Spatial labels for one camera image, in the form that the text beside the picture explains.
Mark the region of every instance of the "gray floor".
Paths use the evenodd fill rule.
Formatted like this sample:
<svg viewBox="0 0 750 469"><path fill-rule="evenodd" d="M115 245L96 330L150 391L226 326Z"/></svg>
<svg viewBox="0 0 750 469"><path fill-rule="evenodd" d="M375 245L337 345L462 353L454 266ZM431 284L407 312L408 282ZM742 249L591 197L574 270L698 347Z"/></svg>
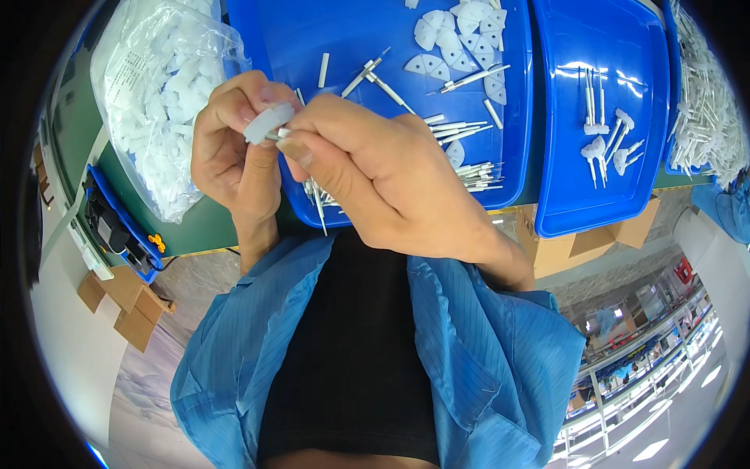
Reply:
<svg viewBox="0 0 750 469"><path fill-rule="evenodd" d="M554 293L561 312L577 322L591 308L615 302L648 284L682 252L672 239L672 229L690 207L690 188L661 192L661 205L641 249L615 243L606 253L581 266L537 280L540 290ZM516 214L493 216L495 226L516 240ZM175 300L174 315L164 314L160 323L178 340L187 342L205 316L213 298L228 292L239 278L239 257L228 251L177 259L154 283L161 295Z"/></svg>

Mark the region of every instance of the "blue plastic tray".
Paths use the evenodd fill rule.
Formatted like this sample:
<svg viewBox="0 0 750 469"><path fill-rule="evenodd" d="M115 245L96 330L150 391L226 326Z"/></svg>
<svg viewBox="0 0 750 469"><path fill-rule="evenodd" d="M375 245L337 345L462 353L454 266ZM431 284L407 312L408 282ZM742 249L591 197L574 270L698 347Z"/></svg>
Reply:
<svg viewBox="0 0 750 469"><path fill-rule="evenodd" d="M534 8L547 69L547 142L536 232L551 238L632 218L648 203L667 133L669 61L662 23L637 0L534 0ZM611 130L616 107L635 121L621 147L646 140L638 149L644 156L624 176L610 162L606 189L598 170L594 189L581 156L595 136L583 130L586 74L579 67L601 68ZM597 89L598 78L593 81Z"/></svg>
<svg viewBox="0 0 750 469"><path fill-rule="evenodd" d="M669 6L669 0L662 0L661 11L664 13L664 24L667 32L667 49L669 50L669 74L670 74L670 92L669 92L669 120L667 121L667 135L672 131L674 121L677 120L677 104L680 102L680 96L683 93L683 67L680 61L680 42L677 40L677 25L674 22L674 15ZM667 174L685 174L681 167L673 170L669 165L669 157L672 155L675 135L667 140L664 146L664 171ZM702 167L691 167L691 174L699 174L703 169L709 169L710 165L705 164Z"/></svg>
<svg viewBox="0 0 750 469"><path fill-rule="evenodd" d="M427 92L441 88L442 82L404 71L404 65L413 56L426 53L414 41L417 20L428 11L447 11L456 4L456 0L430 0L420 2L418 8L410 10L401 0L226 0L229 23L242 36L246 53L253 60L253 68L293 89L300 88L306 101L320 92L340 95L367 60L375 59L390 46L390 52L375 71L420 116L442 113L445 122L492 123L482 103L486 98L483 80L444 95L425 96ZM508 104L505 109L496 104L495 109L505 128L503 131L493 128L461 140L466 149L464 164L504 161L503 188L474 193L488 210L508 206L521 194L531 135L533 77L529 11L523 0L505 0L502 6L508 10L502 62L511 67L505 70ZM331 58L326 87L318 89L320 58L324 52L330 53ZM440 49L435 47L429 53L440 56ZM453 80L466 75L451 69ZM347 99L387 118L406 112L382 89L366 80ZM317 210L310 204L302 186L292 179L283 158L279 163L282 185L295 213L306 224L320 227ZM345 214L338 214L338 207L324 210L326 226L350 224Z"/></svg>

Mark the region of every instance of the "green workbench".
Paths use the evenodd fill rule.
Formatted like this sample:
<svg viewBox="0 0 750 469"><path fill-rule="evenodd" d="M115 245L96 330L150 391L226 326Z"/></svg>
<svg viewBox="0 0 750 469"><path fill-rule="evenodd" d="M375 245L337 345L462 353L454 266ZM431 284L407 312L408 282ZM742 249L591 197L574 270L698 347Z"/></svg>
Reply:
<svg viewBox="0 0 750 469"><path fill-rule="evenodd" d="M58 103L52 110L51 134L56 140L59 173L66 185L65 191L74 194L76 184L84 171L89 150L101 128L101 117L94 100L89 79L91 52L81 50L69 63L58 94ZM541 60L535 60L534 107L532 136L529 147L529 162L526 183L514 206L536 203L545 157L545 83ZM117 155L108 143L98 164L112 189L129 211L133 219L147 233L159 233L166 244L165 256L190 254L237 246L237 235L230 213L209 199L202 198L188 210L181 224L163 223L143 204L130 184ZM707 184L708 176L671 176L662 167L656 177L654 188L672 188L687 185ZM277 214L282 233L310 229L297 219L286 199ZM109 262L122 263L117 257L108 256Z"/></svg>

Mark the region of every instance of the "blue anti-static jacket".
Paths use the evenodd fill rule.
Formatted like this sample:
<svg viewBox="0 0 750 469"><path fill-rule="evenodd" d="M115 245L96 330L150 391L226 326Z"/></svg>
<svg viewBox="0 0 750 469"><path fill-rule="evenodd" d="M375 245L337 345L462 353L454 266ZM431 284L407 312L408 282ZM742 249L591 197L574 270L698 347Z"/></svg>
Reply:
<svg viewBox="0 0 750 469"><path fill-rule="evenodd" d="M271 382L332 243L282 241L216 297L187 344L172 408L216 466L257 466ZM452 259L410 256L406 268L442 467L543 467L584 337L549 293L495 293L474 265Z"/></svg>

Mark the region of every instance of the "white plastic pieces in bag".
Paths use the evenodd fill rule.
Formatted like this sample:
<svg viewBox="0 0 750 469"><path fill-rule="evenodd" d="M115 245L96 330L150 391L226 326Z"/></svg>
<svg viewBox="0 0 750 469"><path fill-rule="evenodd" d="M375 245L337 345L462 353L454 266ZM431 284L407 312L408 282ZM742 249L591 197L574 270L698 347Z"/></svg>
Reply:
<svg viewBox="0 0 750 469"><path fill-rule="evenodd" d="M180 223L203 195L190 174L196 114L216 86L250 69L239 33L200 13L216 14L217 3L123 2L91 58L91 84L109 140L141 199L162 221Z"/></svg>

